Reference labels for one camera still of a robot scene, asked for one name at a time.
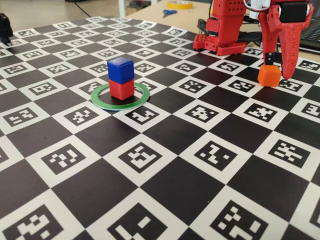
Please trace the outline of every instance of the yellow tape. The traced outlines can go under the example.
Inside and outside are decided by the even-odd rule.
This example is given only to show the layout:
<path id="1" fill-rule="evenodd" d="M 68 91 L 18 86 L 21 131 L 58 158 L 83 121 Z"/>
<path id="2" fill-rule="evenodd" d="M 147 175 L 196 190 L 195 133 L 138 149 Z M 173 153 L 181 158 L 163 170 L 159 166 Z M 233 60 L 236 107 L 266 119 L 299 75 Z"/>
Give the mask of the yellow tape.
<path id="1" fill-rule="evenodd" d="M 169 9 L 192 9 L 192 2 L 189 1 L 170 1 L 168 2 Z"/>

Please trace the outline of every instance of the checkerboard mat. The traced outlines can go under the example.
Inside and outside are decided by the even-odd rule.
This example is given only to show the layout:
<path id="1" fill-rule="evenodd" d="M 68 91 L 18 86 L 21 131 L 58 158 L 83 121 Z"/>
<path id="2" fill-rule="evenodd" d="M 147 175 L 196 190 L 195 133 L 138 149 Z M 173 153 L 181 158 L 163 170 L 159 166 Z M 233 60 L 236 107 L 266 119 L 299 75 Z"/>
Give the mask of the checkerboard mat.
<path id="1" fill-rule="evenodd" d="M 320 63 L 261 87 L 261 49 L 194 37 L 97 16 L 0 45 L 1 240 L 320 239 Z M 105 111 L 119 56 L 151 97 Z"/>

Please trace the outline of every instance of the green ring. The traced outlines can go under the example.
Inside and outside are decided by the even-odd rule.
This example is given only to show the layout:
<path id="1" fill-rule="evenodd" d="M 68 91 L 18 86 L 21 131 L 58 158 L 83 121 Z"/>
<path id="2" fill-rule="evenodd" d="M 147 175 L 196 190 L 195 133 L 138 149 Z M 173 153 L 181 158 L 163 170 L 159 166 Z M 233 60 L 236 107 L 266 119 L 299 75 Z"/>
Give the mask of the green ring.
<path id="1" fill-rule="evenodd" d="M 148 101 L 150 97 L 150 91 L 145 85 L 141 83 L 135 82 L 134 86 L 142 91 L 142 97 L 135 102 L 132 102 L 129 104 L 123 104 L 123 105 L 112 105 L 112 104 L 108 104 L 101 101 L 99 98 L 99 95 L 104 89 L 109 88 L 109 83 L 97 87 L 91 94 L 91 101 L 94 105 L 104 110 L 110 110 L 110 111 L 122 110 L 123 111 L 123 110 L 135 109 L 137 107 L 140 107 L 146 101 Z"/>

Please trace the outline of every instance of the wooden table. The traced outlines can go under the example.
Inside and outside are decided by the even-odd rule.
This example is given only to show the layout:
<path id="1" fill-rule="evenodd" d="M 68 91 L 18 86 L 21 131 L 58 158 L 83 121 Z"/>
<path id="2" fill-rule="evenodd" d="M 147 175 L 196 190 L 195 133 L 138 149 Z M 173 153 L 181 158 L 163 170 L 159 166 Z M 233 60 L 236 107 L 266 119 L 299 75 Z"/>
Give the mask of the wooden table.
<path id="1" fill-rule="evenodd" d="M 198 33 L 198 19 L 207 20 L 209 16 L 210 4 L 203 2 L 192 2 L 193 9 L 178 10 L 177 14 L 163 18 L 163 10 L 168 9 L 167 2 L 169 2 L 169 0 L 161 0 L 157 4 L 148 6 L 140 11 L 128 15 L 127 18 L 152 21 L 159 24 L 185 29 L 193 33 Z M 241 27 L 241 31 L 244 32 L 254 32 L 260 30 L 261 29 L 256 24 L 245 24 Z M 320 54 L 301 50 L 299 56 L 320 62 Z"/>

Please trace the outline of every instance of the scissors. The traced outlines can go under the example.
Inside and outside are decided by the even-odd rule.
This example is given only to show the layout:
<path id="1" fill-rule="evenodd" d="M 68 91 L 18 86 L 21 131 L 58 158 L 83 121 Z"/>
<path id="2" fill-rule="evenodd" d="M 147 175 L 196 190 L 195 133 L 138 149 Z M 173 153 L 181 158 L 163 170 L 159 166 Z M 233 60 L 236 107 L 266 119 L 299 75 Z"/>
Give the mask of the scissors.
<path id="1" fill-rule="evenodd" d="M 176 14 L 177 12 L 178 12 L 177 10 L 163 10 L 163 13 L 164 13 L 163 18 L 171 14 Z"/>

